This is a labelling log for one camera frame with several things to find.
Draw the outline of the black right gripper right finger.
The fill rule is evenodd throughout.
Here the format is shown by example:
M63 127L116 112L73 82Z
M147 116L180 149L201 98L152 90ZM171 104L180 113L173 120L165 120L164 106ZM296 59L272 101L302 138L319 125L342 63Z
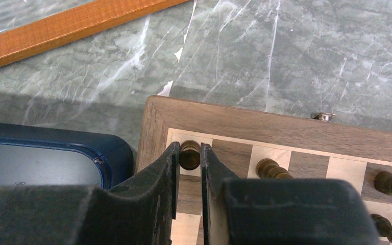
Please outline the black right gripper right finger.
M204 244L378 244L360 195L339 179L245 179L201 144Z

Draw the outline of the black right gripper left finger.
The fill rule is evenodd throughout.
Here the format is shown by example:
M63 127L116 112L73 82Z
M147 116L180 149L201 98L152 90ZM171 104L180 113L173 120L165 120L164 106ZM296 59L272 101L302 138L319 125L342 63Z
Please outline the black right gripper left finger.
M170 244L179 151L110 190L95 185L0 186L0 244Z

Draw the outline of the dark pawn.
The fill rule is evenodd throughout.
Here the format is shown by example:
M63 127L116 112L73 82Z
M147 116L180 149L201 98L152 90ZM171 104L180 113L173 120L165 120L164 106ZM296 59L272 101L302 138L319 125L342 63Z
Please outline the dark pawn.
M193 140L180 145L179 164L185 170L195 170L200 165L200 145Z

